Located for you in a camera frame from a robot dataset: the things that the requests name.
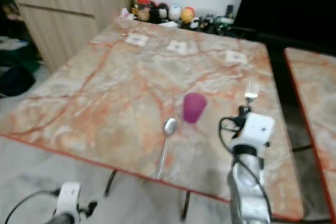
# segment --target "metal spoon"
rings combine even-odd
[[[174,134],[174,132],[176,131],[176,128],[177,128],[176,119],[168,118],[164,122],[164,127],[163,127],[164,145],[163,145],[163,148],[162,148],[161,154],[160,154],[159,166],[158,166],[158,169],[157,169],[158,173],[157,173],[157,176],[156,176],[157,178],[162,177],[163,167],[164,167],[164,163],[166,161],[167,150],[168,150],[168,137],[170,137],[171,135]]]

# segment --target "gray tile floor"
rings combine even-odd
[[[41,67],[35,74],[34,89],[48,76]],[[0,99],[0,118],[13,109],[29,92],[15,98]],[[293,147],[309,144],[297,108],[284,106],[284,115]],[[310,150],[295,154],[302,186],[305,218],[328,218],[314,156]],[[54,155],[33,147],[0,139],[0,223],[22,198],[41,189],[54,189],[66,181],[82,184],[80,202],[86,205],[98,200],[98,207],[89,220],[82,223],[180,223],[184,192],[117,173],[108,198],[103,191],[110,170]],[[44,223],[55,208],[56,199],[41,196],[22,205],[10,223]],[[231,223],[229,207],[223,202],[192,194],[185,222]]]

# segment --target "metal table leg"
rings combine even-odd
[[[190,191],[187,191],[186,195],[185,195],[185,202],[184,202],[184,208],[181,214],[181,220],[185,221],[186,217],[187,217],[187,213],[188,213],[188,208],[189,208],[189,200],[190,200]]]
[[[109,195],[110,187],[111,187],[112,181],[113,181],[116,173],[117,173],[117,170],[113,170],[109,180],[107,181],[105,192],[104,192],[105,197],[107,197]]]

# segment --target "table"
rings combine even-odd
[[[285,55],[336,223],[336,58],[294,48]]]
[[[160,182],[228,201],[232,157],[220,144],[217,125],[222,116],[237,114],[251,79],[260,82],[254,111],[276,120],[265,151],[272,210],[299,220],[303,208],[290,143],[267,50],[257,42],[118,20],[5,118],[0,132],[159,181],[163,122],[173,116],[179,125]],[[208,102],[196,124],[181,115],[189,92]]]

